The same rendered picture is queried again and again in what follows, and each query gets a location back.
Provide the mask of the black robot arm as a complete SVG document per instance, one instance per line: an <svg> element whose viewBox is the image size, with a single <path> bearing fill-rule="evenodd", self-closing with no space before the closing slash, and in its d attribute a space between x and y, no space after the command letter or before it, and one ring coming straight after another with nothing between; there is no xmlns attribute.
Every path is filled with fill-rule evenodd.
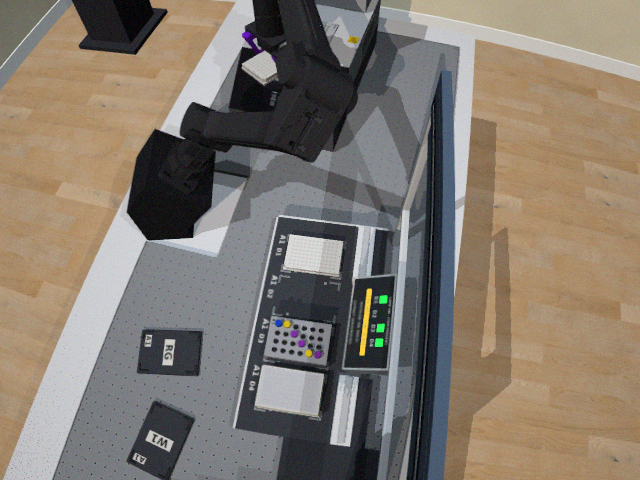
<svg viewBox="0 0 640 480"><path fill-rule="evenodd" d="M244 146L315 162L341 117L358 101L353 79L341 69L330 47L314 0L252 2L259 16L280 11L278 36L285 34L287 45L275 63L278 81L284 86L275 111L223 113L196 102L189 105L180 126L185 139L176 139L158 173L161 180L188 195L213 150L227 152L233 145Z"/></svg>

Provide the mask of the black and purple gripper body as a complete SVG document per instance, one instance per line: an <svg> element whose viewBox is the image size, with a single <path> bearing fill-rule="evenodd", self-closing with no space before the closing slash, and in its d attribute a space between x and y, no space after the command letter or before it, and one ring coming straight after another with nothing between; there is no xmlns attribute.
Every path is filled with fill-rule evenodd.
<svg viewBox="0 0 640 480"><path fill-rule="evenodd" d="M284 34L278 36L277 16L280 12L271 16L259 16L254 13L255 21L245 26L245 32L249 32L257 38L257 44L274 58L281 53L286 42ZM278 49L279 48L279 49Z"/></svg>

